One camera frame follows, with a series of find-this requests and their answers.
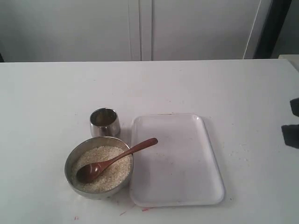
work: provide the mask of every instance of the white table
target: white table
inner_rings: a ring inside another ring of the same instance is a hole
[[[299,73],[285,59],[0,64],[1,223],[297,224],[299,150],[280,128],[299,123],[297,97]],[[127,142],[136,116],[202,116],[225,199],[142,211],[128,189],[107,201],[77,195],[64,163],[104,106],[119,113]]]

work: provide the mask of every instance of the stainless steel cup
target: stainless steel cup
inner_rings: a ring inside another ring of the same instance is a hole
[[[90,115],[90,132],[92,137],[118,137],[120,130],[120,121],[115,110],[100,108]]]

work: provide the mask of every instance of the rice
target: rice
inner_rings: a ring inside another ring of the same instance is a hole
[[[87,193],[101,193],[115,188],[129,175],[131,169],[129,156],[109,166],[91,183],[83,184],[79,182],[76,178],[76,173],[87,164],[110,160],[123,152],[122,149],[112,146],[101,146],[85,152],[72,167],[71,180],[74,187]]]

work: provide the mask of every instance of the white cabinet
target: white cabinet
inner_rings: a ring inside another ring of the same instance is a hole
[[[7,62],[252,58],[271,0],[8,0]]]

